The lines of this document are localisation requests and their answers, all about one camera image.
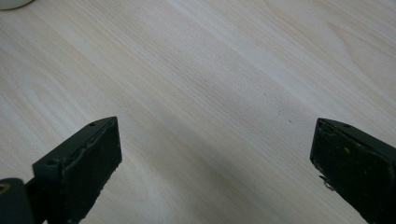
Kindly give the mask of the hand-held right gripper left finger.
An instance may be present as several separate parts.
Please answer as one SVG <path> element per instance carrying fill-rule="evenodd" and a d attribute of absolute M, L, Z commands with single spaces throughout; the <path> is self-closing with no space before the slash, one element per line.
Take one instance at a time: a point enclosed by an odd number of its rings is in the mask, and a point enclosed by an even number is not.
<path fill-rule="evenodd" d="M 118 119 L 94 121 L 33 164 L 49 224 L 78 224 L 122 161 Z"/>

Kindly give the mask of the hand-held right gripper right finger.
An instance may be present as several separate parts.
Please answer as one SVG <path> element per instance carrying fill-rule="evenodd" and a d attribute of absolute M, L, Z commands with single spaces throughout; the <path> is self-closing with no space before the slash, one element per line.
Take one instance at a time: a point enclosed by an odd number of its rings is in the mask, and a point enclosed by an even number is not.
<path fill-rule="evenodd" d="M 396 224 L 396 147 L 351 125 L 317 120 L 310 160 L 369 224 Z"/>

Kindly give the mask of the white plastic basket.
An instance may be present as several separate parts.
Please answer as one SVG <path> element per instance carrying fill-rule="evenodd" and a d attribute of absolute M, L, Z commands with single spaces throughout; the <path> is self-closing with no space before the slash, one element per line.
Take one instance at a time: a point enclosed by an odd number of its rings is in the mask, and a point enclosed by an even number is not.
<path fill-rule="evenodd" d="M 33 0 L 0 0 L 0 10 L 11 10 L 18 7 L 23 7 Z"/>

